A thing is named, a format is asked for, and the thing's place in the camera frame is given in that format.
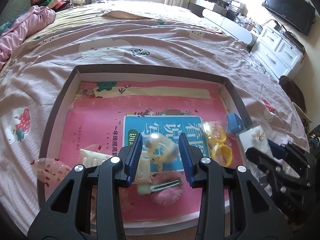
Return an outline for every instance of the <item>drawer handle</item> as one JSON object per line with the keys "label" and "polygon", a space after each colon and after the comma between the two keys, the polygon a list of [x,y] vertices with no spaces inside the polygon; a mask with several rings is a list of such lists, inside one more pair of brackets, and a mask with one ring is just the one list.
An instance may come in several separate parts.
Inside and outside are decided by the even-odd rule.
{"label": "drawer handle", "polygon": [[273,38],[269,37],[268,35],[267,35],[267,37],[268,37],[270,40],[275,41]]}
{"label": "drawer handle", "polygon": [[271,62],[272,62],[273,64],[276,64],[276,61],[275,61],[274,59],[272,59],[268,54],[267,54],[267,57],[271,60]]}
{"label": "drawer handle", "polygon": [[293,57],[286,50],[284,50],[284,52],[289,56],[290,59],[293,59]]}

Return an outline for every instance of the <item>strawberry print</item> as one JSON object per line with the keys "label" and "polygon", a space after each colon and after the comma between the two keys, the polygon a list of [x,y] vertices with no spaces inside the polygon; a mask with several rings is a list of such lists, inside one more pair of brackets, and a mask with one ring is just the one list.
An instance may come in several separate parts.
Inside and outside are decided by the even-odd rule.
{"label": "strawberry print", "polygon": [[269,104],[269,102],[265,99],[262,100],[263,101],[263,104],[265,105],[266,108],[268,108],[268,110],[271,112],[271,113],[274,113],[275,112],[275,108]]}
{"label": "strawberry print", "polygon": [[22,142],[24,136],[30,130],[30,112],[28,108],[25,108],[20,116],[16,116],[16,119],[20,120],[20,123],[16,124],[16,135],[17,140]]}

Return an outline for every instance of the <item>green pillow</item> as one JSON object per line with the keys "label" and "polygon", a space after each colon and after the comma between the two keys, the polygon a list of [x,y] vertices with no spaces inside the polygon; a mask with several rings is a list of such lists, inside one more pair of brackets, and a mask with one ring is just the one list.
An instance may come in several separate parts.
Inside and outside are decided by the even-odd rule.
{"label": "green pillow", "polygon": [[0,26],[10,22],[31,7],[31,0],[10,0],[0,15]]}

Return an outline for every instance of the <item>cartoon cloud print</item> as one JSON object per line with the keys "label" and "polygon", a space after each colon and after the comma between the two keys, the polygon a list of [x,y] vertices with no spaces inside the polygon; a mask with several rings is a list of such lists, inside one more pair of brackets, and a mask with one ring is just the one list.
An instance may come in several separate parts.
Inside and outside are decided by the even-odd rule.
{"label": "cartoon cloud print", "polygon": [[108,61],[119,60],[124,56],[126,50],[132,45],[125,40],[113,40],[112,38],[100,38],[92,41],[82,42],[79,52],[82,52],[84,59],[95,60],[102,58]]}
{"label": "cartoon cloud print", "polygon": [[28,108],[17,108],[12,112],[9,127],[5,129],[5,135],[11,144],[15,139],[22,142],[30,130],[30,113]]}
{"label": "cartoon cloud print", "polygon": [[204,31],[188,31],[189,37],[193,40],[199,40],[204,37],[205,32]]}

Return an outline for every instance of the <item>pink blanket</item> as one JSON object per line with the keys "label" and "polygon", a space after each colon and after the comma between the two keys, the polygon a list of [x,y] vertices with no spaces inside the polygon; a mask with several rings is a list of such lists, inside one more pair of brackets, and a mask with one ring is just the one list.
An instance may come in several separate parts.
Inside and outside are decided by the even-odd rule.
{"label": "pink blanket", "polygon": [[37,5],[32,6],[29,11],[16,19],[11,28],[0,36],[0,70],[27,37],[53,23],[55,19],[55,11],[46,6]]}

